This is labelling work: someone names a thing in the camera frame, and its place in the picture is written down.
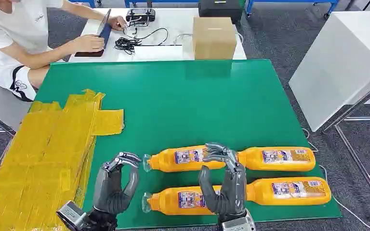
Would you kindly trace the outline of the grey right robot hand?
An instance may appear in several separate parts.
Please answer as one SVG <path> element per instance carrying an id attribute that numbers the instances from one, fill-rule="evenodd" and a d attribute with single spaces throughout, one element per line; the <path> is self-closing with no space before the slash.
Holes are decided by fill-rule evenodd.
<path id="1" fill-rule="evenodd" d="M 225 175 L 219 194 L 210 181 L 210 169 L 206 165 L 201 167 L 198 181 L 206 207 L 222 218 L 246 214 L 246 169 L 238 160 L 238 153 L 222 144 L 209 142 L 205 144 L 203 161 L 225 163 Z"/>

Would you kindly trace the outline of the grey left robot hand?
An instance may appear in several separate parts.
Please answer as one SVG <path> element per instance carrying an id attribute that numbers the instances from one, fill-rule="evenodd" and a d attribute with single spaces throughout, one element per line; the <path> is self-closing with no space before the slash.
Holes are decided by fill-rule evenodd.
<path id="1" fill-rule="evenodd" d="M 119 152 L 100 167 L 93 196 L 93 208 L 112 215 L 124 212 L 130 205 L 139 183 L 141 159 L 133 153 Z M 121 186 L 122 168 L 130 167 L 129 181 Z"/>

